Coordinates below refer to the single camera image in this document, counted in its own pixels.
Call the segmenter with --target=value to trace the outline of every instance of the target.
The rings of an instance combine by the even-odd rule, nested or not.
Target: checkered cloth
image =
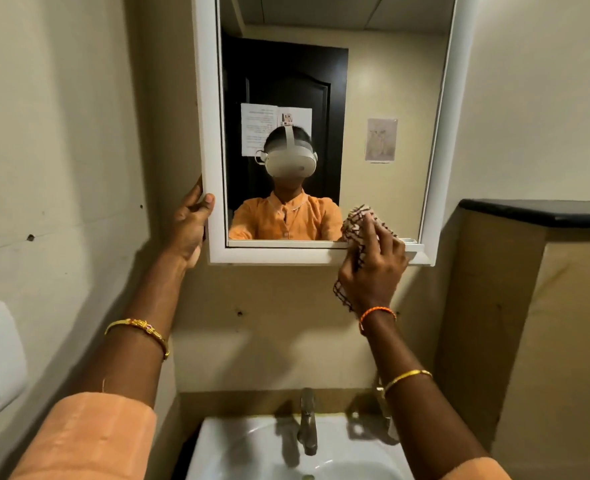
[[[363,220],[366,214],[372,215],[375,222],[378,222],[379,225],[381,225],[384,229],[389,230],[394,237],[399,239],[399,236],[395,234],[393,231],[391,231],[386,226],[386,224],[383,223],[379,219],[379,217],[375,215],[375,212],[373,212],[368,205],[360,205],[359,207],[355,207],[354,209],[352,209],[348,213],[348,217],[346,217],[346,220],[343,222],[343,225],[341,226],[341,235],[343,237],[342,240],[348,242],[349,246],[353,242],[357,242],[359,246],[359,257],[357,258],[357,268],[355,269],[355,271],[357,271],[357,269],[363,266],[364,257],[366,255],[366,246],[364,245],[364,239],[361,235],[361,221]],[[339,298],[339,301],[341,301],[345,306],[348,307],[349,311],[354,311],[352,304],[348,300],[348,297],[346,296],[346,293],[343,290],[343,287],[341,286],[339,280],[337,280],[334,286],[332,287],[332,292],[335,293],[335,296],[337,298]]]

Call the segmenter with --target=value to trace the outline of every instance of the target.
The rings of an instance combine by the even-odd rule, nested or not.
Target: black hair
[[[304,128],[299,126],[293,126],[293,136],[295,140],[306,141],[311,147],[313,146],[313,140],[310,139],[308,133]],[[264,152],[268,152],[271,147],[275,147],[276,143],[283,144],[286,141],[286,128],[280,126],[271,131],[271,134],[266,138],[264,143]]]

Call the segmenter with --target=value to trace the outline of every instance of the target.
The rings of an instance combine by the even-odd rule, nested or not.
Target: white vr headset
[[[271,177],[310,177],[317,168],[317,153],[306,141],[295,141],[292,126],[284,126],[284,129],[286,146],[268,152],[258,151],[255,162],[265,166]]]

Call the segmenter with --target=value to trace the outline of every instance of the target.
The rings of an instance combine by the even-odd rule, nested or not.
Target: poster on wall
[[[395,161],[397,144],[397,120],[368,120],[366,137],[366,161],[371,163],[390,163]]]
[[[242,156],[254,157],[264,149],[266,138],[280,126],[299,126],[312,137],[313,110],[309,107],[278,107],[242,103]]]

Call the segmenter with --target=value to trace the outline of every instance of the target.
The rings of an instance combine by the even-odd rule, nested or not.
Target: door
[[[318,162],[304,190],[339,204],[348,49],[223,35],[222,65],[230,214],[244,200],[267,197],[273,187],[266,170],[242,156],[243,102],[312,108]]]

